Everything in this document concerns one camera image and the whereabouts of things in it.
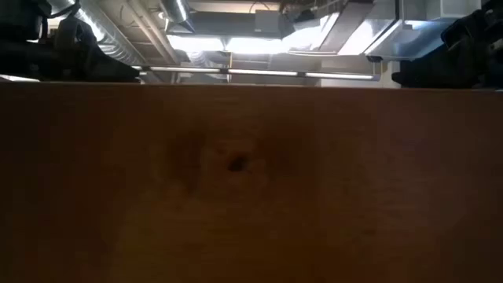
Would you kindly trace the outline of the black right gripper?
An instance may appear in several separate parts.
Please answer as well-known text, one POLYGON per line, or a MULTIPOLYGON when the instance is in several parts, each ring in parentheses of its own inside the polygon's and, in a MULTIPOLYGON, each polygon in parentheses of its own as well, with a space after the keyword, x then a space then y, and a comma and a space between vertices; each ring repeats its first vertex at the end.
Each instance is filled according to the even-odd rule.
MULTIPOLYGON (((503 7, 483 7, 455 20, 442 32, 442 41, 463 83, 503 89, 503 7)), ((400 61, 391 79, 405 88, 448 88, 446 59, 445 49, 435 49, 400 61)))

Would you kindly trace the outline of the silver ribbed ceiling duct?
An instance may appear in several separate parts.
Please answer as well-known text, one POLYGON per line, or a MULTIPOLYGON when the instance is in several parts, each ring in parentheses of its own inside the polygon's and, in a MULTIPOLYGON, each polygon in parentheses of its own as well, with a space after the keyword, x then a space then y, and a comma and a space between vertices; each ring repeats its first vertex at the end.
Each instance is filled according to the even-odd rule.
POLYGON ((52 6, 52 14, 80 4, 79 11, 72 17, 61 16, 59 28, 76 32, 74 43, 83 40, 87 45, 94 44, 101 51, 128 65, 142 65, 145 58, 133 47, 126 36, 105 14, 97 0, 47 0, 52 6))

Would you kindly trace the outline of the silver smooth round duct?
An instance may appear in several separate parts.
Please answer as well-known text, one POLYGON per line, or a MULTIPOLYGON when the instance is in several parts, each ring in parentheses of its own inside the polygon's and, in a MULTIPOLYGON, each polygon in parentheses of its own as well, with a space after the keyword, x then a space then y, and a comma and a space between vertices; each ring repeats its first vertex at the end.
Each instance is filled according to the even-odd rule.
POLYGON ((160 7, 170 23, 181 25, 189 32, 195 32, 186 0, 160 0, 160 7))

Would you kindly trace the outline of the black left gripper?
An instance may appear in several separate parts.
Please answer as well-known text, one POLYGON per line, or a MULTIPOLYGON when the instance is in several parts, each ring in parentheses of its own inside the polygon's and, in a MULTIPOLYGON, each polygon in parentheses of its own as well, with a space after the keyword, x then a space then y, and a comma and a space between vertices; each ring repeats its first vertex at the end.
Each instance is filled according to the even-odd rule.
POLYGON ((106 55, 91 26, 74 17, 48 37, 30 39, 31 28, 0 23, 0 75, 39 81, 134 82, 140 72, 106 55))

